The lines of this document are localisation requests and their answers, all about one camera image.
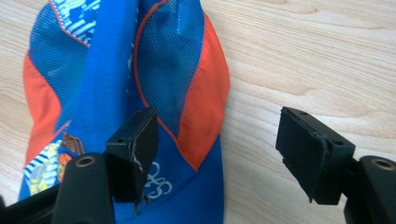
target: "tabletop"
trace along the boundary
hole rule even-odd
[[[21,70],[46,0],[0,1],[0,193],[17,201],[33,122]],[[225,223],[345,223],[309,203],[276,151],[282,106],[396,161],[396,1],[202,0],[230,68],[221,131]]]

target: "mesh panel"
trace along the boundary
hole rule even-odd
[[[171,0],[151,15],[140,37],[137,67],[142,91],[174,135],[200,59],[203,35],[200,2]]]
[[[50,5],[46,5],[33,28],[29,56],[60,100],[62,114],[56,128],[73,116],[87,52],[61,30]]]

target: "wood grain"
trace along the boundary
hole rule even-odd
[[[0,2],[0,192],[16,202],[32,121],[21,80],[45,0]],[[309,203],[275,149],[280,109],[299,108],[396,161],[396,1],[202,0],[230,67],[221,134],[225,223],[345,223]]]

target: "drawstring bag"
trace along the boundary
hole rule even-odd
[[[77,155],[103,153],[135,111],[156,106],[159,148],[134,216],[117,223],[222,223],[219,132],[228,67],[198,0],[49,0],[36,19],[23,81],[34,127],[20,200],[63,180]]]

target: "om symbol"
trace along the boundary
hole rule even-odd
[[[158,162],[154,161],[152,165],[156,167],[156,172],[154,175],[148,174],[148,182],[146,183],[145,188],[149,188],[151,185],[156,186],[155,190],[148,194],[150,199],[156,199],[161,195],[168,194],[172,191],[172,184],[169,181],[166,181],[164,177],[157,178],[157,175],[160,173],[160,164]]]

